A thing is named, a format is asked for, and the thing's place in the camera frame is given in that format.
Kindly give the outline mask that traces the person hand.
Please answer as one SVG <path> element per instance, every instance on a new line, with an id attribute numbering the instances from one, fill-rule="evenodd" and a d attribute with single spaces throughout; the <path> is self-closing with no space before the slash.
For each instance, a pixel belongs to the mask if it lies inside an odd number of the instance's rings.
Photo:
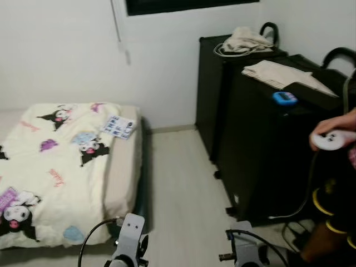
<path id="1" fill-rule="evenodd" d="M 310 137 L 315 135 L 328 134 L 328 132 L 343 129 L 348 125 L 349 123 L 343 116 L 323 120 L 321 122 L 318 122 L 315 129 L 310 133 Z"/>

